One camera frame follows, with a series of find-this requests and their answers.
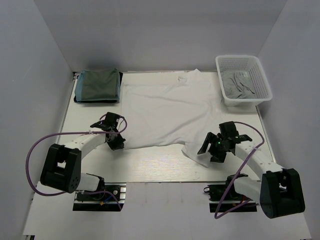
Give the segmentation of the white t-shirt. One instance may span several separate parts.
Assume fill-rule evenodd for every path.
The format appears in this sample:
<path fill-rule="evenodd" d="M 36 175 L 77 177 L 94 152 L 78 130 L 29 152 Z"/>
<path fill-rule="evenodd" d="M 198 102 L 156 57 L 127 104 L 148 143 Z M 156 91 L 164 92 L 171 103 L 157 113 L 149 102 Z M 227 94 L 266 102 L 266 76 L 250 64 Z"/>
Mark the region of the white t-shirt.
<path fill-rule="evenodd" d="M 195 69 L 173 83 L 126 83 L 120 103 L 127 121 L 122 133 L 126 150 L 181 144 L 185 156 L 209 167 L 210 154 L 198 151 L 224 116 L 217 77 Z"/>

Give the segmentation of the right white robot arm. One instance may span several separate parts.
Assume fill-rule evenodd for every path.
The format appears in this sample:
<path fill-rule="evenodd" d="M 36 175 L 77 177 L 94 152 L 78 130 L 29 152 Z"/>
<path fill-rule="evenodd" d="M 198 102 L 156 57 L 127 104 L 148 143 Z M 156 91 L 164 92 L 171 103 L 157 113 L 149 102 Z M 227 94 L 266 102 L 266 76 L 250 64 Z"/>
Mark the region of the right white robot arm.
<path fill-rule="evenodd" d="M 214 163 L 223 163 L 228 153 L 243 161 L 225 181 L 215 219 L 239 208 L 256 206 L 270 219 L 303 213 L 306 205 L 299 173 L 270 160 L 260 151 L 265 140 L 254 144 L 251 137 L 239 134 L 237 124 L 236 121 L 219 124 L 220 132 L 208 132 L 197 152 L 209 153 Z"/>

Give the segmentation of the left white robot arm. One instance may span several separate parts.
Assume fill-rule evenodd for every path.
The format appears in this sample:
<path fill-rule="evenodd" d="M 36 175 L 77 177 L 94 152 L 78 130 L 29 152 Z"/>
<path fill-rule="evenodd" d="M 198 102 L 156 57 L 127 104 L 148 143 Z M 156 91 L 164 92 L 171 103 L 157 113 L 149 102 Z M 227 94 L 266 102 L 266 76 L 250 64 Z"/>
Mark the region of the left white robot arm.
<path fill-rule="evenodd" d="M 87 191 L 96 200 L 103 198 L 106 187 L 102 178 L 82 173 L 82 160 L 100 145 L 107 144 L 112 151 L 123 149 L 125 139 L 118 130 L 121 122 L 126 122 L 123 116 L 107 112 L 104 119 L 90 126 L 102 130 L 102 133 L 82 133 L 66 144 L 51 145 L 40 176 L 41 184 L 70 194 Z"/>

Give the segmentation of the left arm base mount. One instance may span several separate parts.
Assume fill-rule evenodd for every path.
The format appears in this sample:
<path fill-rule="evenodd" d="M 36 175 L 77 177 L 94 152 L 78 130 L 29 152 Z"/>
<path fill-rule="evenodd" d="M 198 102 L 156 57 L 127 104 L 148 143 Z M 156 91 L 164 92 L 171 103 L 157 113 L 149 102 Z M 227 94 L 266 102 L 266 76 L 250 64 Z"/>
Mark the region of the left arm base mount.
<path fill-rule="evenodd" d="M 122 208 L 126 199 L 125 183 L 105 183 L 101 191 L 108 191 L 114 195 Z M 109 193 L 83 194 L 76 193 L 73 201 L 74 212 L 120 212 L 117 201 Z"/>

